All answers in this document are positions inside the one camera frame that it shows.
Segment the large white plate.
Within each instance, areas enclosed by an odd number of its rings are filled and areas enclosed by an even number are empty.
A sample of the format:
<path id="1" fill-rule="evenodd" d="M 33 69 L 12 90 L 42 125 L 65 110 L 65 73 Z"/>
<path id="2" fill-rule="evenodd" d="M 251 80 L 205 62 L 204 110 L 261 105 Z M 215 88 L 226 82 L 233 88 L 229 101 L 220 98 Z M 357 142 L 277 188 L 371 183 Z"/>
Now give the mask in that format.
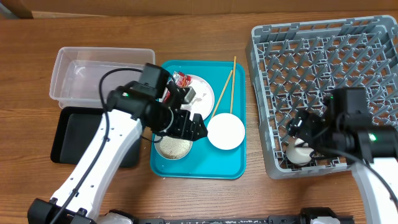
<path id="1" fill-rule="evenodd" d="M 191 75 L 192 82 L 189 87 L 195 91 L 193 100 L 187 105 L 181 105 L 181 110 L 188 110 L 190 112 L 190 119 L 193 119 L 194 114 L 201 114 L 203 120 L 209 117 L 215 104 L 215 96 L 211 85 L 203 78 Z"/>

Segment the small white cup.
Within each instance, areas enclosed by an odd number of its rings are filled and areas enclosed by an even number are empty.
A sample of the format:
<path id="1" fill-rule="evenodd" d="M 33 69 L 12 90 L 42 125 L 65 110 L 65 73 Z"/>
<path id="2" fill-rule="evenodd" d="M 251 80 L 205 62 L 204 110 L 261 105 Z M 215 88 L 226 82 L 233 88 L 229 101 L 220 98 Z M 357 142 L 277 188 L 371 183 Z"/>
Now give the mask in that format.
<path id="1" fill-rule="evenodd" d="M 291 163 L 298 166 L 304 166 L 312 160 L 310 154 L 313 152 L 314 150 L 309 147 L 306 142 L 297 138 L 294 142 L 291 142 L 288 145 L 285 155 Z"/>

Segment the medium white bowl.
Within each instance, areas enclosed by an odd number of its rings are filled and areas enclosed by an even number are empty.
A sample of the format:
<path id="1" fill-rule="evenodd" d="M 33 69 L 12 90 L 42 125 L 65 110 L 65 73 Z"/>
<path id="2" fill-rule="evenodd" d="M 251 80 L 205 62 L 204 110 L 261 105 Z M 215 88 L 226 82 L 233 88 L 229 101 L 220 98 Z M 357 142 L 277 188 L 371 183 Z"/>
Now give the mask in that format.
<path id="1" fill-rule="evenodd" d="M 215 115 L 210 119 L 207 130 L 209 142 L 221 150 L 237 148 L 246 135 L 243 122 L 231 113 Z"/>

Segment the red snack wrapper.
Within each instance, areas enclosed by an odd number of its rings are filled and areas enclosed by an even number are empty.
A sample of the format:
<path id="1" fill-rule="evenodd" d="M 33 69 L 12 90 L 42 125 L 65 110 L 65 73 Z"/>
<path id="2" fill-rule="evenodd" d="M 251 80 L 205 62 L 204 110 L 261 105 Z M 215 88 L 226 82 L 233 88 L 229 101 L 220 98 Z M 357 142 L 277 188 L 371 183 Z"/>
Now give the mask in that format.
<path id="1" fill-rule="evenodd" d="M 172 76 L 175 79 L 175 81 L 177 82 L 177 86 L 182 87 L 182 88 L 188 87 L 191 84 L 192 79 L 193 79 L 192 76 L 186 75 L 182 72 L 174 72 Z M 162 101 L 166 100 L 169 96 L 170 96 L 170 92 L 168 89 L 166 89 L 165 93 L 162 97 Z"/>

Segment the wooden chopstick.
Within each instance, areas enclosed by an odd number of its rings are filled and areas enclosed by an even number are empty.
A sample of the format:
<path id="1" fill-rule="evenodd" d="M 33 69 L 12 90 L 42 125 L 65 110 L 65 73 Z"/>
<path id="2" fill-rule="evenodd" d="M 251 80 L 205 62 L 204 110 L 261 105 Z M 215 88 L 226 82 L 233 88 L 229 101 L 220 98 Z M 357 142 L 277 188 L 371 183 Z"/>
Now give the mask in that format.
<path id="1" fill-rule="evenodd" d="M 230 113 L 233 113 L 233 105 L 234 105 L 234 84 L 235 84 L 235 76 L 236 76 L 236 61 L 237 57 L 234 56 L 233 60 L 233 70 L 232 70 L 232 84 L 231 84 L 231 103 L 230 103 Z"/>
<path id="2" fill-rule="evenodd" d="M 220 105 L 220 103 L 221 103 L 222 97 L 223 97 L 223 95 L 224 95 L 224 93 L 225 93 L 226 87 L 228 86 L 228 83 L 229 83 L 229 81 L 230 81 L 230 79 L 231 79 L 232 74 L 233 74 L 233 71 L 231 70 L 230 73 L 229 73 L 229 75 L 228 75 L 228 77 L 227 77 L 227 79 L 226 79 L 226 81 L 225 81 L 225 83 L 224 83 L 224 87 L 223 87 L 223 89 L 222 89 L 222 91 L 221 91 L 221 93 L 220 93 L 220 96 L 219 96 L 218 101 L 217 101 L 217 103 L 216 103 L 216 106 L 215 106 L 215 108 L 214 108 L 214 110 L 213 110 L 213 113 L 212 113 L 212 115 L 211 115 L 211 118 L 213 118 L 213 117 L 215 116 L 215 114 L 216 114 L 216 111 L 217 111 L 217 109 L 218 109 L 218 107 L 219 107 L 219 105 Z"/>

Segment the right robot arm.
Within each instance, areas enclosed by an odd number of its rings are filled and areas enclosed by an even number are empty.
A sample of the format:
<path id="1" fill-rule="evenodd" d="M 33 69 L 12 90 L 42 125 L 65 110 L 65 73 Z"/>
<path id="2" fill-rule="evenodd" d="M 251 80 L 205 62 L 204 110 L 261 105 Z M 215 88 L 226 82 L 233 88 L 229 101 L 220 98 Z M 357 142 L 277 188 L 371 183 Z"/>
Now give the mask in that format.
<path id="1" fill-rule="evenodd" d="M 368 223 L 397 223 L 397 130 L 373 124 L 364 88 L 339 88 L 319 116 L 298 110 L 286 126 L 286 155 L 297 165 L 343 157 L 358 185 Z"/>

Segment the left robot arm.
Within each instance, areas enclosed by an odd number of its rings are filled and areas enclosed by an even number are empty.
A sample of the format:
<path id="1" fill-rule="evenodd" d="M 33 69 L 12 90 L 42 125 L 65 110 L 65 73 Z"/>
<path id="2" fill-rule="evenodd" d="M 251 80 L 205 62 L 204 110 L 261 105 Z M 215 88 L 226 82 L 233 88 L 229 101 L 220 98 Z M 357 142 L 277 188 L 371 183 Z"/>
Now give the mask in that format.
<path id="1" fill-rule="evenodd" d="M 168 71 L 151 63 L 140 72 L 137 81 L 107 96 L 99 93 L 103 114 L 93 139 L 51 199 L 32 202 L 29 223 L 95 223 L 116 171 L 145 128 L 157 136 L 188 141 L 207 136 L 201 115 L 181 108 L 193 100 L 192 87 L 178 86 Z"/>

